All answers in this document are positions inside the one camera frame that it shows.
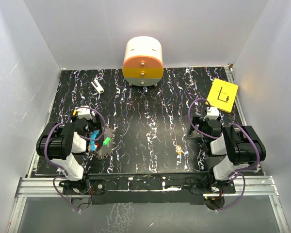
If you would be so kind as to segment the yellow tagged key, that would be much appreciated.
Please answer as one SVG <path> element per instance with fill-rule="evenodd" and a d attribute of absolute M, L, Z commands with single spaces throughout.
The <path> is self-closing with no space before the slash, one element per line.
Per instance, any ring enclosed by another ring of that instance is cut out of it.
<path fill-rule="evenodd" d="M 177 146 L 176 146 L 176 152 L 177 152 L 177 154 L 182 154 L 182 153 L 184 153 L 184 152 L 182 151 L 182 148 L 181 148 L 180 145 L 177 145 Z"/>

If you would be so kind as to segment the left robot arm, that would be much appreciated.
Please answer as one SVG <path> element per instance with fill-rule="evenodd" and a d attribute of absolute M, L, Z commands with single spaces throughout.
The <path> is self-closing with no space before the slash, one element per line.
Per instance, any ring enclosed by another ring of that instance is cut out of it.
<path fill-rule="evenodd" d="M 48 163 L 59 168 L 65 178 L 74 182 L 73 187 L 84 194 L 90 189 L 90 181 L 84 178 L 84 168 L 75 155 L 84 155 L 101 149 L 106 126 L 98 114 L 85 118 L 78 114 L 71 122 L 48 123 L 36 143 L 36 152 Z"/>

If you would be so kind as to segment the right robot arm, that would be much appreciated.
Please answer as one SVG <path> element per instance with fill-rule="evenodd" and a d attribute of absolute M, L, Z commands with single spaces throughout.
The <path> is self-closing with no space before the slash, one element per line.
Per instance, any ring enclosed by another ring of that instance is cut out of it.
<path fill-rule="evenodd" d="M 239 172 L 256 168 L 266 158 L 266 149 L 252 126 L 232 123 L 223 126 L 220 118 L 190 118 L 188 135 L 193 131 L 203 135 L 203 151 L 208 157 L 222 156 L 223 159 L 210 168 L 211 178 L 207 179 L 207 189 L 213 193 L 224 187 L 224 182 L 232 180 Z"/>

